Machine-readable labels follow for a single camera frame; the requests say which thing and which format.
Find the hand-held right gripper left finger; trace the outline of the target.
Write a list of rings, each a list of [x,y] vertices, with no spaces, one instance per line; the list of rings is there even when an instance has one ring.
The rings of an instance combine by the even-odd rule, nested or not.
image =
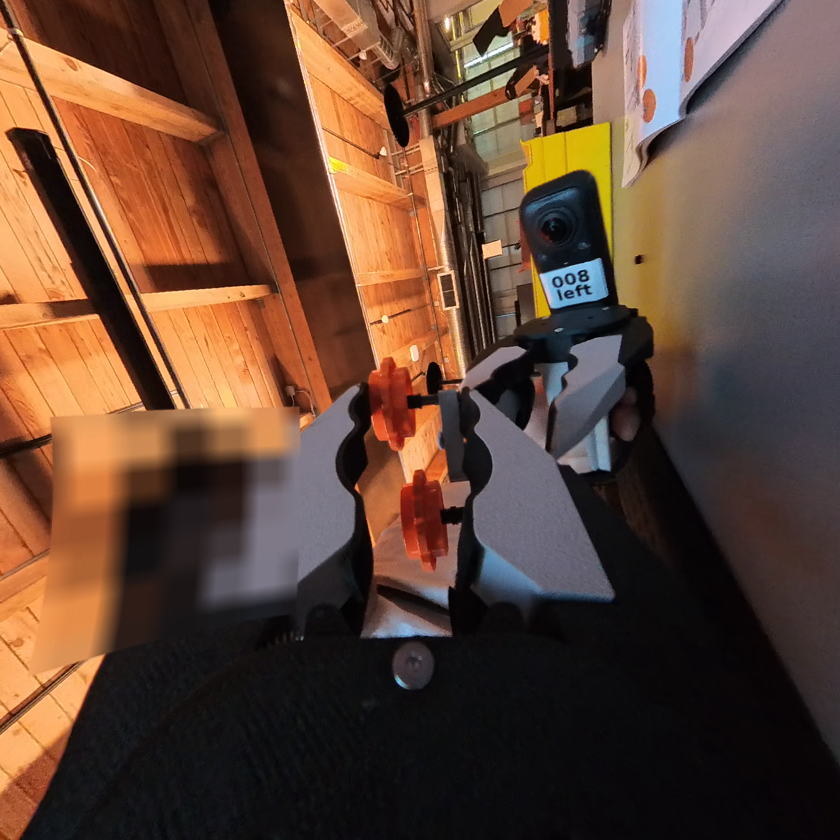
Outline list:
[[[301,433],[298,466],[298,626],[320,607],[336,610],[351,634],[364,624],[373,544],[357,489],[368,466],[369,386],[357,384]]]

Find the yellow plastic panel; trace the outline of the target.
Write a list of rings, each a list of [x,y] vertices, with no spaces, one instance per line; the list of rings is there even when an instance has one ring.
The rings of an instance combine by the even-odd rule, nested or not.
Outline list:
[[[602,219],[605,227],[608,258],[604,259],[604,272],[613,268],[613,175],[612,175],[612,129],[609,122],[602,122],[581,129],[542,136],[531,141],[521,142],[526,157],[522,182],[525,195],[532,189],[542,186],[559,177],[576,171],[587,171],[595,179]],[[524,231],[524,225],[518,213],[520,223],[521,262],[531,281],[534,301],[534,316],[548,317],[551,314],[549,301],[535,266],[530,244]],[[582,310],[586,307],[607,308],[617,304],[617,297],[607,297],[595,301],[584,301],[576,308],[566,312]]]

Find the person's left hand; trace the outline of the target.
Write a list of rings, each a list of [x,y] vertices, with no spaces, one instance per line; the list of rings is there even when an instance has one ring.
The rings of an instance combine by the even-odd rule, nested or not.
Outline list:
[[[634,441],[642,425],[642,413],[638,404],[637,389],[628,386],[610,412],[610,429],[617,440],[624,443]]]

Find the black round lamp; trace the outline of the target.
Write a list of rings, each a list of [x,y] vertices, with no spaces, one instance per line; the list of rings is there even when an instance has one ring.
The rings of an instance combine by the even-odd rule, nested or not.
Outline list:
[[[385,115],[394,139],[399,147],[404,150],[409,145],[411,129],[405,115],[403,100],[399,92],[390,82],[385,84],[383,88],[383,103]]]

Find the white poster with orange dots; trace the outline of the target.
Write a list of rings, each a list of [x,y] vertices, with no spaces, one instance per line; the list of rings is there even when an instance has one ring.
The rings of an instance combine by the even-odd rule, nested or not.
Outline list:
[[[695,91],[751,36],[778,1],[634,1],[623,26],[623,187],[649,146],[680,122]]]

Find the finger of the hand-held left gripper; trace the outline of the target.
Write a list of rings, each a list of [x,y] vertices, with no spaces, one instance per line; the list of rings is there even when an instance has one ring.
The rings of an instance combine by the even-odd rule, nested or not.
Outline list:
[[[576,344],[571,362],[547,363],[547,400],[552,411],[547,449],[555,458],[578,445],[623,396],[625,367],[619,361],[623,336],[607,335]]]
[[[501,343],[475,364],[459,386],[459,429],[470,433],[478,422],[478,409],[470,395],[481,395],[505,418],[526,433],[545,431],[545,393],[538,388],[536,350]]]

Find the silver ventilation duct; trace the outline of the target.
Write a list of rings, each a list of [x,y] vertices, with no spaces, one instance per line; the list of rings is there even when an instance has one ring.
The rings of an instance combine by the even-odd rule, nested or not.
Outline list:
[[[496,339],[487,269],[479,256],[478,173],[466,162],[457,140],[466,138],[462,122],[434,129],[435,107],[417,113],[421,160],[431,205],[439,280],[452,280],[457,303],[445,310],[455,354],[464,375],[471,362]]]

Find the black assembly with orange knobs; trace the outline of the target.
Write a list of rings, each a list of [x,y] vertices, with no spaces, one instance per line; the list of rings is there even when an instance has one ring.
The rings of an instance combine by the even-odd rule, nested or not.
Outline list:
[[[416,394],[408,369],[397,366],[393,358],[387,357],[370,375],[368,396],[376,438],[397,452],[417,432],[417,410],[436,406],[442,420],[448,477],[455,482],[466,480],[466,444],[457,391]],[[400,518],[407,558],[420,562],[426,572],[436,571],[438,559],[448,554],[447,528],[461,523],[462,509],[446,508],[440,482],[429,479],[424,470],[417,469],[401,488]]]

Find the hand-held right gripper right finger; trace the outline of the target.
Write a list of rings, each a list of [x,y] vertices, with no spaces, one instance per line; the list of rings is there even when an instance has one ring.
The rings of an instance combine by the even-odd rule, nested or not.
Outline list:
[[[453,634],[497,605],[525,623],[560,602],[606,604],[615,591],[556,460],[478,392],[463,392],[469,483],[449,588]]]

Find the white cloth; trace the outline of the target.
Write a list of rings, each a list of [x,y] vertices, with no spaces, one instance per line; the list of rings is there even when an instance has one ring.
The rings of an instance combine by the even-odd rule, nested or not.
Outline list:
[[[455,586],[460,526],[447,526],[448,553],[426,570],[406,555],[396,518],[373,547],[373,579],[362,638],[450,637],[448,591]]]

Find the black ceiling beam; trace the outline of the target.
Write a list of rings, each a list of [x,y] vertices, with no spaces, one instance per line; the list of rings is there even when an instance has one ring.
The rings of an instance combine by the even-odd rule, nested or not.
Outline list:
[[[165,379],[46,133],[12,128],[13,145],[144,407],[176,408]]]

